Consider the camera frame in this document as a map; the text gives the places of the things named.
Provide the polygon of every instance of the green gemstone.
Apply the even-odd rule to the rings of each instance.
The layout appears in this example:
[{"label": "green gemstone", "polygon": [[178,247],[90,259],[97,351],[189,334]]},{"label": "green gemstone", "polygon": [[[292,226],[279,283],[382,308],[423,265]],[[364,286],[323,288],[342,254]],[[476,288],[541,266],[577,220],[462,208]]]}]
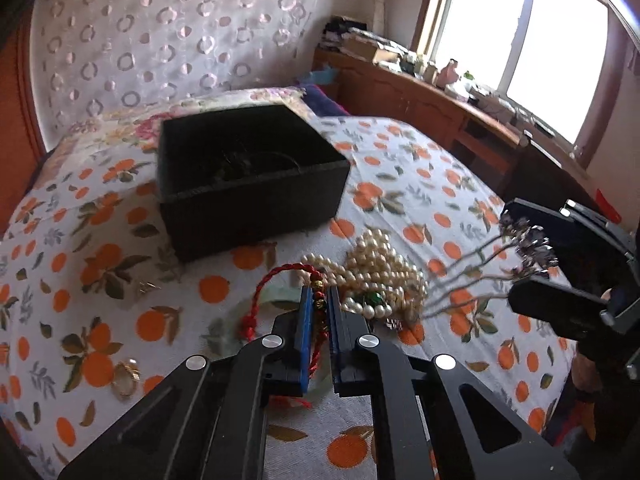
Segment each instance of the green gemstone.
[{"label": "green gemstone", "polygon": [[370,304],[371,306],[378,306],[385,303],[384,298],[380,295],[379,292],[368,292],[365,295],[365,298],[366,303]]}]

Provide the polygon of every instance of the pink bottle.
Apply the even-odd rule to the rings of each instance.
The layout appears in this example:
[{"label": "pink bottle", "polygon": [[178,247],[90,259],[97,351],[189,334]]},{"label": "pink bottle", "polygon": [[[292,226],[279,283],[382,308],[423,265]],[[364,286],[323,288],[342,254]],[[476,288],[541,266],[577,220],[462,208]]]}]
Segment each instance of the pink bottle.
[{"label": "pink bottle", "polygon": [[446,67],[440,70],[436,78],[436,86],[444,90],[446,85],[455,83],[460,76],[456,72],[458,68],[458,62],[455,59],[449,59],[449,63]]}]

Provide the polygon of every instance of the pearl necklace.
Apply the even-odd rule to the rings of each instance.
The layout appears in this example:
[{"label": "pearl necklace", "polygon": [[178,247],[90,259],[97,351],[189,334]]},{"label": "pearl necklace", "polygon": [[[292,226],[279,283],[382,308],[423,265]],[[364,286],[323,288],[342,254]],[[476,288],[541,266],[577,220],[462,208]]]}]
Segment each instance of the pearl necklace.
[{"label": "pearl necklace", "polygon": [[[300,262],[324,269],[324,284],[346,288],[341,309],[366,319],[385,319],[402,313],[408,322],[420,317],[427,297],[424,273],[404,259],[380,229],[367,229],[356,238],[344,265],[318,254]],[[308,282],[308,273],[304,273]]]}]

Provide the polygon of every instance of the floral pillow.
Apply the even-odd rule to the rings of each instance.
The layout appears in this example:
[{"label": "floral pillow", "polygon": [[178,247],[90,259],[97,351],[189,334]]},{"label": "floral pillow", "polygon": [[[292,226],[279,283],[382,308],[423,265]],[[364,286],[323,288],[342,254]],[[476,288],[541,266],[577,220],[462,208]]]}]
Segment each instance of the floral pillow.
[{"label": "floral pillow", "polygon": [[253,88],[223,92],[215,96],[185,99],[169,104],[121,108],[76,123],[60,140],[56,151],[43,165],[34,189],[40,189],[75,168],[87,159],[121,142],[139,146],[144,152],[154,152],[158,145],[160,124],[165,119],[249,106],[284,104],[305,120],[315,114],[302,100],[301,88]]}]

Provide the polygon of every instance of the white bed sheet with orange print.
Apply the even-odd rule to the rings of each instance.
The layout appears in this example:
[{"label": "white bed sheet with orange print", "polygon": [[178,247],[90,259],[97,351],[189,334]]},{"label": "white bed sheet with orange print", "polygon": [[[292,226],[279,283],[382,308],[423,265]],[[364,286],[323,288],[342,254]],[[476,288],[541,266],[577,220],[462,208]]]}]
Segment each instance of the white bed sheet with orange print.
[{"label": "white bed sheet with orange print", "polygon": [[[371,226],[388,231],[399,253],[436,283],[460,254],[497,233],[500,199],[414,128],[309,116],[352,162],[337,217],[181,268],[153,183],[159,120],[170,115],[146,110],[78,126],[55,174],[24,198],[0,246],[0,414],[44,478],[55,478],[189,355],[237,352],[239,317],[274,264],[309,252],[342,260]],[[519,263],[508,251],[485,272],[503,274]],[[140,295],[139,282],[159,288]],[[503,291],[484,281],[451,299]],[[272,300],[296,294],[287,278],[274,280],[258,333],[281,312]],[[407,354],[454,355],[536,430],[550,416],[574,354],[571,342],[514,314],[505,300],[470,304],[400,333],[377,330]],[[125,358],[138,361],[142,380],[121,402],[110,381]],[[374,478],[369,401],[332,393],[326,355],[303,402],[273,404],[268,478]]]}]

